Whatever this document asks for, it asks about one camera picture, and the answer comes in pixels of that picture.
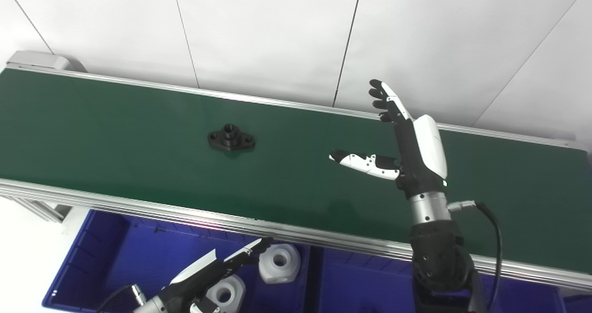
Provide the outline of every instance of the robotic finger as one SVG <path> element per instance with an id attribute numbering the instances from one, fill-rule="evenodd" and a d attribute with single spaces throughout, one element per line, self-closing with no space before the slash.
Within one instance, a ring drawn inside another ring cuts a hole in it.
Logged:
<path id="1" fill-rule="evenodd" d="M 329 154 L 329 159 L 354 170 L 370 174 L 371 176 L 396 180 L 401 171 L 393 157 L 381 155 L 366 155 L 365 153 L 350 153 L 335 149 Z"/>

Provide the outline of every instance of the robotic arm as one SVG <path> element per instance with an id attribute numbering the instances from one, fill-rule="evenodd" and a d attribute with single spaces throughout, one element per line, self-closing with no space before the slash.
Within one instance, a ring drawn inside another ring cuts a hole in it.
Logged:
<path id="1" fill-rule="evenodd" d="M 205 296 L 207 290 L 242 265 L 255 263 L 253 255 L 265 252 L 272 241 L 257 239 L 224 260 L 218 260 L 216 250 L 212 250 L 183 269 L 170 285 L 134 313 L 219 313 L 220 308 Z"/>
<path id="2" fill-rule="evenodd" d="M 436 122 L 429 115 L 413 119 L 382 81 L 370 81 L 372 105 L 393 122 L 401 164 L 391 157 L 333 150 L 329 159 L 367 174 L 395 180 L 411 203 L 413 226 L 413 293 L 416 311 L 486 312 L 484 294 L 463 235 L 450 217 L 446 200 L 446 157 Z M 469 290 L 470 296 L 442 295 Z"/>

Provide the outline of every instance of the black metal part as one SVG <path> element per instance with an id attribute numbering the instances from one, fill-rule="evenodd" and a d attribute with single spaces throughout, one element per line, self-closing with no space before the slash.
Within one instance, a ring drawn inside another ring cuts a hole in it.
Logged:
<path id="1" fill-rule="evenodd" d="M 467 261 L 463 238 L 454 221 L 433 221 L 412 226 L 415 277 L 436 292 L 455 292 L 467 282 Z"/>
<path id="2" fill-rule="evenodd" d="M 413 301 L 417 313 L 487 313 L 483 286 L 479 273 L 473 268 L 467 283 L 463 286 L 468 296 L 463 294 L 437 294 L 413 278 Z"/>
<path id="3" fill-rule="evenodd" d="M 241 132 L 238 126 L 227 123 L 221 130 L 208 134 L 210 146 L 227 151 L 246 150 L 255 146 L 253 135 Z"/>

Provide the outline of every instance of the blue storage bin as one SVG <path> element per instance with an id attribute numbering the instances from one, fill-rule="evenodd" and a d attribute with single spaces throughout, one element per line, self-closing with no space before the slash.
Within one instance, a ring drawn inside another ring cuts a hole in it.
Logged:
<path id="1" fill-rule="evenodd" d="M 564 298 L 567 313 L 592 313 L 592 296 L 578 295 Z"/>
<path id="2" fill-rule="evenodd" d="M 408 262 L 326 249 L 320 269 L 319 313 L 415 312 Z M 493 277 L 481 279 L 488 300 Z M 502 279 L 493 313 L 530 312 L 564 313 L 559 289 Z"/>
<path id="3" fill-rule="evenodd" d="M 216 248 L 218 258 L 235 252 L 256 237 L 189 227 L 169 222 L 91 210 L 59 269 L 43 306 L 93 313 L 109 294 L 137 283 L 152 298 L 186 266 Z M 294 282 L 268 285 L 257 265 L 236 273 L 246 286 L 242 313 L 302 313 L 309 250 L 295 245 L 301 267 Z M 121 296 L 108 311 L 123 313 L 136 307 Z"/>

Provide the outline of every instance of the black fingertip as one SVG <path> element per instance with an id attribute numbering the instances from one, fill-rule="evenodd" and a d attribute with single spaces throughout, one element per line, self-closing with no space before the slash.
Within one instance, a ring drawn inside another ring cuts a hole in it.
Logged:
<path id="1" fill-rule="evenodd" d="M 349 156 L 349 152 L 341 150 L 341 149 L 334 149 L 329 153 L 334 161 L 337 163 L 341 163 L 342 159 Z"/>
<path id="2" fill-rule="evenodd" d="M 371 79 L 370 80 L 370 85 L 375 87 L 375 88 L 382 88 L 382 81 L 379 81 L 377 79 Z"/>
<path id="3" fill-rule="evenodd" d="M 370 94 L 370 96 L 373 96 L 374 98 L 382 99 L 382 92 L 375 88 L 368 90 L 368 94 Z"/>
<path id="4" fill-rule="evenodd" d="M 385 103 L 383 100 L 374 100 L 372 102 L 372 106 L 374 106 L 375 108 L 377 108 L 379 110 L 387 109 L 387 103 Z"/>
<path id="5" fill-rule="evenodd" d="M 391 116 L 390 115 L 384 114 L 384 115 L 380 115 L 380 121 L 382 121 L 382 122 L 391 122 L 393 120 L 391 119 Z"/>

